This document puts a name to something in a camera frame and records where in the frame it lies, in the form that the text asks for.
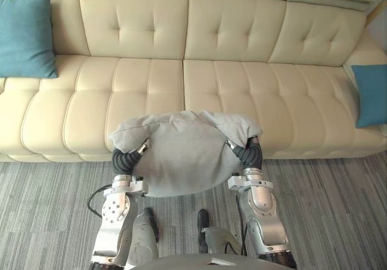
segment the sofa armrest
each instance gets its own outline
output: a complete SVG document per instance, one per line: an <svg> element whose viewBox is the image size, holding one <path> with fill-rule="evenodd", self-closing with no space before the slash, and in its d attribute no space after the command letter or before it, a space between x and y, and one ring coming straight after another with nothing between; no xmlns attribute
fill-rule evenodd
<svg viewBox="0 0 387 270"><path fill-rule="evenodd" d="M350 57L343 64L346 74L351 79L353 85L357 89L355 74L352 70L352 65L384 65L387 64L387 55L385 52L376 44L374 39L369 34L368 30L365 29L362 36L359 39L355 50L352 52ZM379 126L382 134L387 137L387 124Z"/></svg>

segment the black cable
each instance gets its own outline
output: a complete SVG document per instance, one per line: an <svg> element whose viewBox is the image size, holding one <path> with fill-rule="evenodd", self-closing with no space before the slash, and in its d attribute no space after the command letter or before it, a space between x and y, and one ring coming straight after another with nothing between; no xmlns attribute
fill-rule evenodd
<svg viewBox="0 0 387 270"><path fill-rule="evenodd" d="M240 202L239 202L239 197L238 197L238 195L235 195L235 202L236 202L236 206L238 207L239 222L240 222L240 224L241 224L241 239L242 239L241 255L247 256L247 250L246 250L247 224L246 224L245 230L243 231L242 210L241 210L241 204L240 204Z"/></svg>
<svg viewBox="0 0 387 270"><path fill-rule="evenodd" d="M93 197L97 194L97 193L100 193L101 191L103 190L107 190L108 188L111 187L111 184L106 184L104 185L103 187L100 187L99 189L97 189L94 193L91 194L91 196L87 199L87 209L89 209L89 211L91 211L93 214L95 214L96 216L100 217L102 219L102 216L100 213L98 213L95 209L93 209L91 206L90 206L90 202L91 200L93 199Z"/></svg>
<svg viewBox="0 0 387 270"><path fill-rule="evenodd" d="M248 227L248 223L246 223L246 226L244 227L244 233L242 237L242 248L241 248L242 255L245 255L245 256L247 256L247 250L246 250L247 227Z"/></svg>
<svg viewBox="0 0 387 270"><path fill-rule="evenodd" d="M227 243L226 243L226 245L225 245L225 247L224 247L224 253L227 254L227 246L229 246L229 245L230 245L231 250L234 252L234 254L235 254L235 255L238 255L238 253L234 250L234 247L231 245L230 242L227 242Z"/></svg>

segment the sofa seat cushion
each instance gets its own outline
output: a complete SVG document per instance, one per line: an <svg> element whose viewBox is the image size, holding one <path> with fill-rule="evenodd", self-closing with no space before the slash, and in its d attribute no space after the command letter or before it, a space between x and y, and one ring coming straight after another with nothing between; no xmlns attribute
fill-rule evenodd
<svg viewBox="0 0 387 270"><path fill-rule="evenodd" d="M56 56L58 79L0 80L0 161L109 161L131 117L181 111L180 60Z"/></svg>
<svg viewBox="0 0 387 270"><path fill-rule="evenodd" d="M387 148L356 129L359 95L342 67L184 60L187 110L239 113L263 129L264 158L365 156Z"/></svg>

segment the robotic arm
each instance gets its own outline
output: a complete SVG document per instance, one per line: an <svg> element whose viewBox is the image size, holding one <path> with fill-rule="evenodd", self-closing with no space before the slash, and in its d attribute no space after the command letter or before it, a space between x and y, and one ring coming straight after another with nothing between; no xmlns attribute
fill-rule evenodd
<svg viewBox="0 0 387 270"><path fill-rule="evenodd" d="M284 227L276 212L273 184L265 180L261 171L262 150L258 137L250 138L246 148L230 140L227 140L226 144L244 164L242 175L232 176L228 184L231 190L238 192L242 212L248 221L247 227L253 236L257 258L296 269ZM134 152L122 153L118 149L113 151L112 163L116 176L111 188L103 193L106 201L102 208L102 224L97 234L89 270L123 270L126 265L137 216L135 198L148 193L148 187L142 178L133 176L133 169L148 147L149 140L146 140ZM200 257L191 259L198 262ZM211 258L212 264L216 264L215 258ZM221 256L220 261L223 264L219 265L228 265Z"/></svg>
<svg viewBox="0 0 387 270"><path fill-rule="evenodd" d="M137 216L135 198L148 193L148 186L133 176L134 166L149 147L146 140L132 153L114 149L112 163L116 176L103 192L102 224L94 244L89 270L122 270L128 259L132 229Z"/></svg>
<svg viewBox="0 0 387 270"><path fill-rule="evenodd" d="M239 193L257 258L296 269L284 226L277 215L273 184L264 179L261 171L262 150L258 137L249 138L246 148L230 140L226 144L244 165L242 176L232 176L228 184Z"/></svg>

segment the white wall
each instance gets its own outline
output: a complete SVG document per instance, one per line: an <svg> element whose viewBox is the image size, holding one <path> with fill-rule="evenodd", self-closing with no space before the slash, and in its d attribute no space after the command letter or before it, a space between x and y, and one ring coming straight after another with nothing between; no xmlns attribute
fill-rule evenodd
<svg viewBox="0 0 387 270"><path fill-rule="evenodd" d="M370 13L381 0L376 0L370 5L367 14ZM387 53L387 8L385 8L368 26L367 29Z"/></svg>

